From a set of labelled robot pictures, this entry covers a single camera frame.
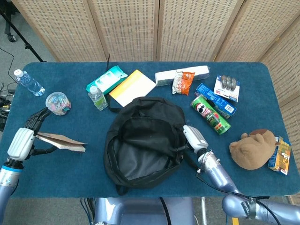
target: robotic arm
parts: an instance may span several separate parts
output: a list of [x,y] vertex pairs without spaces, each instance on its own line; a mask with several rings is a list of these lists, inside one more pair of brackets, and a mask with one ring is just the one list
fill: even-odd
[[202,134],[194,127],[185,125],[183,133],[188,142],[198,155],[200,168],[198,175],[204,170],[214,187],[224,192],[232,192],[222,200],[223,211],[230,217],[257,219],[270,224],[278,223],[272,214],[267,210],[267,206],[276,216],[281,225],[300,224],[300,207],[277,203],[267,200],[257,202],[255,198],[242,197],[234,182],[220,164],[214,153],[207,151],[208,144]]
[[7,151],[8,158],[0,170],[0,225],[3,223],[5,207],[10,196],[18,186],[19,176],[23,170],[23,161],[31,155],[46,154],[56,150],[52,147],[48,150],[35,150],[34,139],[42,126],[44,119],[51,113],[44,108],[30,116],[25,126],[20,128],[11,142]]

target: blue tablecloth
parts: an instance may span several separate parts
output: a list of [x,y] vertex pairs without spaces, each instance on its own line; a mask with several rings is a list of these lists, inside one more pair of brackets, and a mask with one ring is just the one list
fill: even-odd
[[[189,96],[171,93],[171,85],[156,87],[149,96],[163,97],[182,107],[186,123],[198,128],[210,148],[221,159],[236,186],[247,195],[290,195],[299,191],[300,178],[291,155],[287,176],[267,168],[248,171],[232,160],[228,145],[244,132],[267,128],[287,139],[283,119],[268,69],[262,63],[245,62],[111,62],[112,66],[131,74],[136,69],[154,80],[156,72],[192,66],[208,65],[210,77],[194,81]],[[28,117],[45,106],[47,96],[55,91],[66,94],[72,109],[65,116],[51,114],[40,131],[65,135],[85,142],[86,152],[56,150],[47,155],[33,156],[23,164],[15,197],[114,197],[115,185],[105,173],[103,152],[106,132],[116,114],[108,109],[97,110],[85,90],[86,85],[105,72],[104,62],[31,63],[24,70],[45,87],[45,94],[36,97],[18,85],[0,144],[0,160],[5,161],[9,145]],[[190,107],[196,87],[203,82],[214,88],[217,74],[236,77],[240,83],[240,97],[235,115],[228,119],[231,128],[218,135],[206,121]],[[39,140],[36,148],[49,147]],[[130,190],[126,196],[209,196],[221,195],[195,178],[194,170],[186,162],[162,184],[152,189]]]

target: clear plastic container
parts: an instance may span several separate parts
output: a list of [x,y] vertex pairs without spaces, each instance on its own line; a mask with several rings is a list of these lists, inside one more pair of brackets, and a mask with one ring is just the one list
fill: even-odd
[[41,96],[45,92],[45,89],[26,71],[16,69],[14,74],[16,80],[25,88],[27,88],[30,92],[32,92],[35,96]]
[[71,103],[67,96],[62,92],[54,92],[50,94],[46,99],[46,106],[55,115],[62,116],[67,114],[71,109]]
[[98,87],[90,87],[89,97],[92,99],[95,107],[97,107],[98,110],[103,110],[107,107],[107,101],[105,99],[105,96]]

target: teddy bear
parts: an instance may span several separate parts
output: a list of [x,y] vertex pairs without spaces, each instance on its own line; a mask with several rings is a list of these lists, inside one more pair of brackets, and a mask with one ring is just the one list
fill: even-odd
[[271,131],[259,129],[250,135],[243,133],[239,141],[229,145],[229,150],[236,164],[246,170],[255,170],[271,158],[279,144]]

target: small water bottle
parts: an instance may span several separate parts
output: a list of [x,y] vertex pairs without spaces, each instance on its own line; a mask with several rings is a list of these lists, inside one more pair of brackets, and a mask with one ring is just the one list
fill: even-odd
[[32,92],[35,96],[41,96],[45,92],[43,88],[35,79],[33,79],[26,71],[20,69],[14,72],[16,80]]
[[98,87],[90,87],[89,97],[92,99],[98,110],[103,110],[107,107],[107,101],[104,97],[104,94]]

